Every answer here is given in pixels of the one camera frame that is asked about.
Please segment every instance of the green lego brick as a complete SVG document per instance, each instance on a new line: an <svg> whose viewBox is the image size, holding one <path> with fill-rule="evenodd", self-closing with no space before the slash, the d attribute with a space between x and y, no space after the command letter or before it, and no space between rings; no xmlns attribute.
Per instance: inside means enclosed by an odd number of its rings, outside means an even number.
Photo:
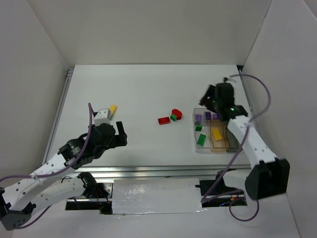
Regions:
<svg viewBox="0 0 317 238"><path fill-rule="evenodd" d="M173 121L176 121L176 120L177 120L177 116L174 115L174 114L170 115L170 118L171 118L171 120L173 120Z"/></svg>
<svg viewBox="0 0 317 238"><path fill-rule="evenodd" d="M206 136L205 136L205 135L203 135L203 134L200 134L199 139L198 139L198 141L197 141L197 145L199 145L199 146L203 146L203 145L204 145L205 140L206 140Z"/></svg>
<svg viewBox="0 0 317 238"><path fill-rule="evenodd" d="M202 125L197 125L195 128L195 131L202 131L203 126Z"/></svg>

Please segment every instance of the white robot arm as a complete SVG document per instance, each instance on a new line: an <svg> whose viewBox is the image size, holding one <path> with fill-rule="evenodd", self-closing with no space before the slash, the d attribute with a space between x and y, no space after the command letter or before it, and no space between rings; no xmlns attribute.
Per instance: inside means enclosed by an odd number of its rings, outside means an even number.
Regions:
<svg viewBox="0 0 317 238"><path fill-rule="evenodd" d="M220 121L227 125L227 128L242 144L251 164L252 170L249 174L228 171L234 157L220 177L223 177L226 186L244 190L247 202L250 199L259 200L285 193L290 171L288 161L278 158L267 147L253 124L250 123L248 113L241 105L235 105L234 101L234 89L230 83L226 83L226 80L216 86L210 85L200 101L200 105L217 113ZM206 196L212 190L213 187L203 196L202 202L208 201Z"/></svg>
<svg viewBox="0 0 317 238"><path fill-rule="evenodd" d="M92 125L87 147L74 165L70 166L81 153L87 134L69 140L48 162L31 173L29 178L0 188L0 220L7 230L19 229L38 211L64 199L95 194L97 183L90 173L81 173L58 185L53 183L100 158L105 150L127 145L122 122L116 123L119 134L115 135L109 120L110 113L109 109L94 113L95 124Z"/></svg>

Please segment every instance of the red block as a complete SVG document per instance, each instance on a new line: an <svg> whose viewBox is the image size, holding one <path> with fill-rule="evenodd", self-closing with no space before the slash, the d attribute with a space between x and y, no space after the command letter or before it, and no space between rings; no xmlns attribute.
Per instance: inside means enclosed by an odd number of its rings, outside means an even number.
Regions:
<svg viewBox="0 0 317 238"><path fill-rule="evenodd" d="M164 124L170 123L170 120L169 120L169 118L159 118L159 119L158 119L158 123L159 123L160 125L164 125Z"/></svg>
<svg viewBox="0 0 317 238"><path fill-rule="evenodd" d="M173 110L172 110L172 114L174 114L175 116L177 116L177 119L178 119L178 120L181 120L181 119L182 119L183 114L182 114L182 112L181 112L180 110L178 110L178 109L173 109Z"/></svg>

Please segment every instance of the purple cable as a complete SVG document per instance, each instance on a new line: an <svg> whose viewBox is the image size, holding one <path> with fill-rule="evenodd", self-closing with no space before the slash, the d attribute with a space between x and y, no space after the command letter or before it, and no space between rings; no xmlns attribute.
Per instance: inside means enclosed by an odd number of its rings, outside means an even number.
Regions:
<svg viewBox="0 0 317 238"><path fill-rule="evenodd" d="M237 76L246 76L246 77L250 77L250 78L253 78L255 79L256 81L258 81L263 87L264 89L266 90L266 93L267 93L267 98L268 98L268 101L267 101L267 105L266 107L261 111L259 112L258 114L254 115L253 117L250 118L249 122L252 122L254 119L258 118L259 116L263 115L270 107L271 105L271 94L267 88L267 86L257 77L253 76L253 75L250 75L250 74L244 74L244 73L241 73L239 72L239 74L234 74L234 75L231 75L230 77L237 77ZM205 202L209 202L211 201L213 198L208 198L206 199L206 197L214 190L214 188L219 184L219 182L221 181L221 179L223 178L223 176L225 175L225 173L229 170L230 166L233 164L233 162L235 161L235 159L237 158L238 154L242 151L242 147L247 139L247 136L249 134L249 129L250 129L250 125L247 126L247 130L246 130L246 133L240 143L240 146L239 148L237 149L237 151L235 152L235 154L233 155L232 159L230 160L229 164L226 166L226 168L222 171L222 173L220 174L220 176L218 177L218 179L213 183L213 185L208 189L208 191L205 193L205 195L203 196L202 200L201 200L201 203L205 203Z"/></svg>
<svg viewBox="0 0 317 238"><path fill-rule="evenodd" d="M230 214L231 214L235 219L237 219L238 221L240 221L240 222L249 222L249 221L253 220L253 219L257 216L257 214L259 213L260 204L259 204L259 201L257 201L257 210L256 210L255 214L254 214L252 217L250 217L250 218L248 218L248 219L241 219L241 218L236 217L236 216L232 213L232 211L231 211L231 206L232 206L232 204L233 204L235 201L242 200L242 199L244 199L244 197L239 197L239 198L233 200L232 202L230 202L230 204L229 204L229 212L230 212Z"/></svg>
<svg viewBox="0 0 317 238"><path fill-rule="evenodd" d="M49 210L50 207L51 206L45 208L45 210L37 218L35 218L34 221L30 222L29 224L27 224L25 226L19 227L18 229L24 229L24 228L27 228L27 227L33 225L34 223L36 223L44 215L44 213L46 213L47 210Z"/></svg>
<svg viewBox="0 0 317 238"><path fill-rule="evenodd" d="M91 112L92 112L93 115L96 114L96 112L94 111L94 109L92 107L91 107Z"/></svg>
<svg viewBox="0 0 317 238"><path fill-rule="evenodd" d="M88 133L87 133L87 136L86 136L86 140L85 140L85 143L83 145L83 148L81 149L79 155L76 157L76 159L70 163L68 166L66 166L64 169L60 170L60 171L57 171L56 173L54 174L48 174L48 175L37 175L38 178L48 178L48 177L52 177L52 176L56 176L56 175L59 175L63 172L65 172L66 170L68 170L70 167L74 166L77 161L81 158L81 156L84 154L85 150L86 150L86 147L87 147L87 144L88 144L88 141L89 141L89 138L90 138L90 134L91 134L91 130L92 130L92 125L93 125L93 118L92 118L92 107L91 107L91 104L88 103L88 108L89 108L89 127L88 127ZM9 175L9 176L5 176L3 178L0 179L0 182L6 180L6 179L12 179L12 178L19 178L19 179L32 179L32 176L31 175Z"/></svg>

